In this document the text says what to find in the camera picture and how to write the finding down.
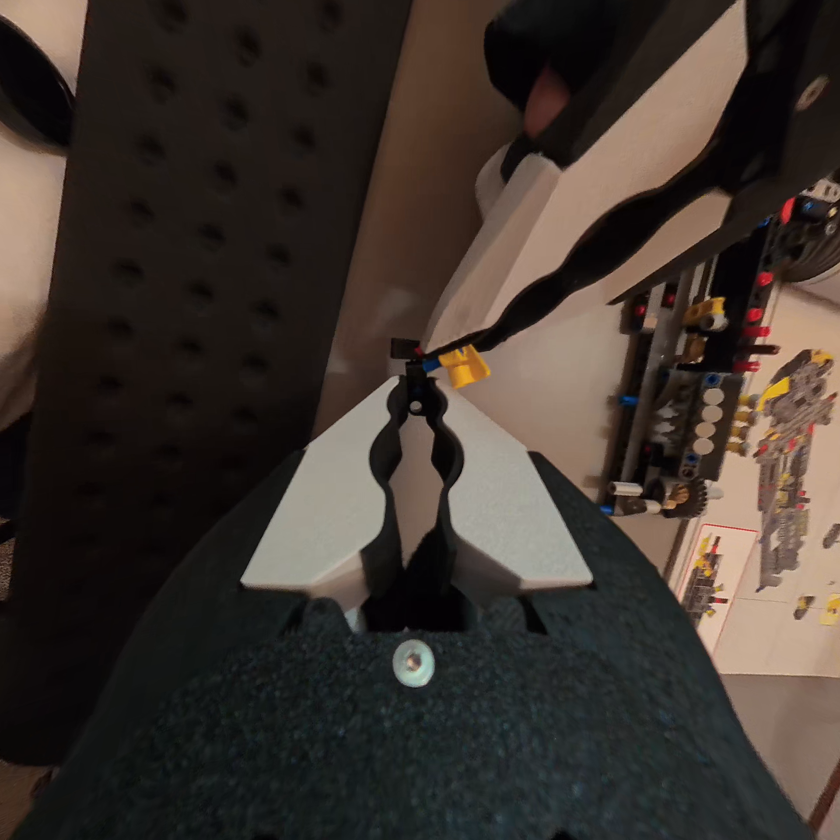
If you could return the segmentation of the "black dimpled foam pad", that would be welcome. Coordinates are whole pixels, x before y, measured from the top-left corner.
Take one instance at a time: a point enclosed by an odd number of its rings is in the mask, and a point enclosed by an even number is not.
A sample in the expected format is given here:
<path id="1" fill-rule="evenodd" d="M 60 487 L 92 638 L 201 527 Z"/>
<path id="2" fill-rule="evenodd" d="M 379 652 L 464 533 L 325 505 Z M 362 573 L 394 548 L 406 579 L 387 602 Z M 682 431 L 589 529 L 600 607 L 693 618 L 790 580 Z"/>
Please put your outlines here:
<path id="1" fill-rule="evenodd" d="M 89 2 L 2 605 L 2 760 L 312 430 L 411 2 Z"/>

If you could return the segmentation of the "lego car chassis assembly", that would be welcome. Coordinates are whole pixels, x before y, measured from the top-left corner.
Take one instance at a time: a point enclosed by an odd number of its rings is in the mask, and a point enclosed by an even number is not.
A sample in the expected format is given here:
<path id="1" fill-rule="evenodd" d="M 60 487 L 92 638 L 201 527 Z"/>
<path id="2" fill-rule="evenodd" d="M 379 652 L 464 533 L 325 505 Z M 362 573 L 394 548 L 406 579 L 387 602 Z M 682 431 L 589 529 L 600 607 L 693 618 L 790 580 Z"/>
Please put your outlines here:
<path id="1" fill-rule="evenodd" d="M 836 171 L 720 254 L 627 300 L 623 331 L 632 339 L 605 468 L 606 516 L 696 518 L 727 455 L 749 453 L 759 399 L 744 387 L 781 352 L 770 336 L 782 285 L 838 261 L 838 192 Z"/>

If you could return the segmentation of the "black round clip-on device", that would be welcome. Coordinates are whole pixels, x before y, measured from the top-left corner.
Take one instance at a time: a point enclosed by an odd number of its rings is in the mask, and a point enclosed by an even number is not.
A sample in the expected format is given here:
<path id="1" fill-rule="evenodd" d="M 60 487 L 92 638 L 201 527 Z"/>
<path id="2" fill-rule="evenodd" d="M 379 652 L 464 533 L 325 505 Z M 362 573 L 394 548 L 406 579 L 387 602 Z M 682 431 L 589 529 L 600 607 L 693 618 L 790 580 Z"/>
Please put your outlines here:
<path id="1" fill-rule="evenodd" d="M 1 124 L 41 149 L 69 150 L 76 99 L 36 42 L 1 17 Z"/>

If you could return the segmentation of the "person's left hand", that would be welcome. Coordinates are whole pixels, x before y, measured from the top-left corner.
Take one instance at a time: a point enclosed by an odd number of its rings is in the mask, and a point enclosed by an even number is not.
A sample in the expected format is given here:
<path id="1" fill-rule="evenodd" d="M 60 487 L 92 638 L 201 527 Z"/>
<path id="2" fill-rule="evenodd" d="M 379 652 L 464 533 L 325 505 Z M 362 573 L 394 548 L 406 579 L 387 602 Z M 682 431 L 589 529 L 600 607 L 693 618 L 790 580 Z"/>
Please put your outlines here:
<path id="1" fill-rule="evenodd" d="M 568 106 L 571 92 L 561 75 L 546 64 L 534 80 L 522 112 L 522 130 L 536 140 Z"/>

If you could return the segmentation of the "person's white shirt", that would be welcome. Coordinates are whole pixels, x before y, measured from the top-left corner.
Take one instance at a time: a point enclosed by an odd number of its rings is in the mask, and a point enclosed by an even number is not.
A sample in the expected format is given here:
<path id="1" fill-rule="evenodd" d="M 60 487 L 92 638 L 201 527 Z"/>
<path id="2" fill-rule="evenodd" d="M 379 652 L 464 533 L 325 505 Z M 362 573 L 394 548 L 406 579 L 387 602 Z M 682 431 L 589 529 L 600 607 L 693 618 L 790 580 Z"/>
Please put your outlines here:
<path id="1" fill-rule="evenodd" d="M 74 95 L 88 3 L 2 2 L 58 68 Z M 1 128 L 1 428 L 31 408 L 35 343 L 46 313 L 67 153 Z"/>

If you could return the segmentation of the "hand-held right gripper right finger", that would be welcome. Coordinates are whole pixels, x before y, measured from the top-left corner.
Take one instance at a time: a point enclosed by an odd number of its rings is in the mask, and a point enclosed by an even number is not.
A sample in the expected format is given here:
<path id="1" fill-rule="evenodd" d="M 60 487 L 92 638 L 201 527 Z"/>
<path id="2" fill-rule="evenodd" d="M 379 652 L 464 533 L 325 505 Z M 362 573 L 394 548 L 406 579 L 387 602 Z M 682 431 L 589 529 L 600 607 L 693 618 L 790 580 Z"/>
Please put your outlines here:
<path id="1" fill-rule="evenodd" d="M 443 482 L 442 585 L 476 608 L 594 582 L 534 454 L 448 384 L 429 384 L 432 463 Z"/>

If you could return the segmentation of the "yellow lego piece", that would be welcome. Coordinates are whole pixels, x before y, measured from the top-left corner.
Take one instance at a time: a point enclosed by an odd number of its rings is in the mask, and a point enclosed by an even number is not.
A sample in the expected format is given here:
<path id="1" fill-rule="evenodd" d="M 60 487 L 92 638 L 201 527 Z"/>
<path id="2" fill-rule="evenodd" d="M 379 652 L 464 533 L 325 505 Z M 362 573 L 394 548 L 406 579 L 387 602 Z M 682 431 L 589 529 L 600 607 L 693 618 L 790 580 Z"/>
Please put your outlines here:
<path id="1" fill-rule="evenodd" d="M 491 376 L 490 367 L 472 344 L 441 353 L 437 362 L 445 369 L 452 388 L 459 390 Z"/>

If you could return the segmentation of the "black lego connector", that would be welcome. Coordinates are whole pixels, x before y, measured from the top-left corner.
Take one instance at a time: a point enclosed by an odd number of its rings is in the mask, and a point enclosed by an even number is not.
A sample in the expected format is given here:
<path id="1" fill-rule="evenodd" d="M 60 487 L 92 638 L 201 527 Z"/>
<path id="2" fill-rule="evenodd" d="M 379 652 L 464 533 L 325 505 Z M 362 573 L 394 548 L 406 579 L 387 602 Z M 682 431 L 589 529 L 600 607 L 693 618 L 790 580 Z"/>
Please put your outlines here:
<path id="1" fill-rule="evenodd" d="M 414 339 L 391 338 L 389 361 L 393 370 L 406 380 L 408 412 L 415 417 L 427 416 L 428 382 L 426 356 L 420 342 Z"/>

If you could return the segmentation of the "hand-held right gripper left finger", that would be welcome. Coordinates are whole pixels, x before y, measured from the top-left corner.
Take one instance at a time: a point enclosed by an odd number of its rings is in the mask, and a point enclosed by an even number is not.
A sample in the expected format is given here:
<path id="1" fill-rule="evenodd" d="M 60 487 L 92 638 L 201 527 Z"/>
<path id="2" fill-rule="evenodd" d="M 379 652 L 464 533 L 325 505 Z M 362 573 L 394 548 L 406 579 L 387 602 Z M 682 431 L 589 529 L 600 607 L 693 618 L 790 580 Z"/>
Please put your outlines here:
<path id="1" fill-rule="evenodd" d="M 310 442 L 241 585 L 332 599 L 344 612 L 403 574 L 391 487 L 403 456 L 404 379 L 393 376 Z"/>

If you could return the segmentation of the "lego instruction booklet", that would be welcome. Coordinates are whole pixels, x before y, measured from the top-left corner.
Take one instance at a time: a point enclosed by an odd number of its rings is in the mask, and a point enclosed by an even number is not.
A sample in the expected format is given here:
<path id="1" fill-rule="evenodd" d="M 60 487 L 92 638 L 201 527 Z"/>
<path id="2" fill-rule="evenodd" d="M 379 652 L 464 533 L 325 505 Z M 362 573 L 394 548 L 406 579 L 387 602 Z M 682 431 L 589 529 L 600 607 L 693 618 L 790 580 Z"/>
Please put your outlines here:
<path id="1" fill-rule="evenodd" d="M 772 297 L 672 588 L 725 675 L 839 673 L 838 267 Z"/>

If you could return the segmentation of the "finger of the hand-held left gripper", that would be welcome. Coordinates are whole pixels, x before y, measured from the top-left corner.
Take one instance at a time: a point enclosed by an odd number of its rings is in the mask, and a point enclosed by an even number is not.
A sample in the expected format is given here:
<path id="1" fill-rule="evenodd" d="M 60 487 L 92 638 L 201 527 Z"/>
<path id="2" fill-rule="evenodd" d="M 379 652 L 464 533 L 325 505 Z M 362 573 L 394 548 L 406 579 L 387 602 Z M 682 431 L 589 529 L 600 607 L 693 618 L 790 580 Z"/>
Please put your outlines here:
<path id="1" fill-rule="evenodd" d="M 559 268 L 533 278 L 487 325 L 470 331 L 461 328 L 458 346 L 470 344 L 487 352 L 558 310 L 566 317 L 601 305 L 614 306 L 636 288 L 655 285 L 657 271 L 673 273 L 668 264 L 719 229 L 731 203 L 732 196 L 722 190 L 707 192 L 667 213 L 632 248 L 621 242 L 629 233 L 629 222 L 620 224 L 614 236 L 597 233 L 576 246 Z"/>
<path id="2" fill-rule="evenodd" d="M 712 26 L 578 161 L 565 168 L 537 155 L 522 161 L 439 299 L 423 350 L 492 327 L 601 217 L 692 163 L 747 63 L 746 28 Z"/>

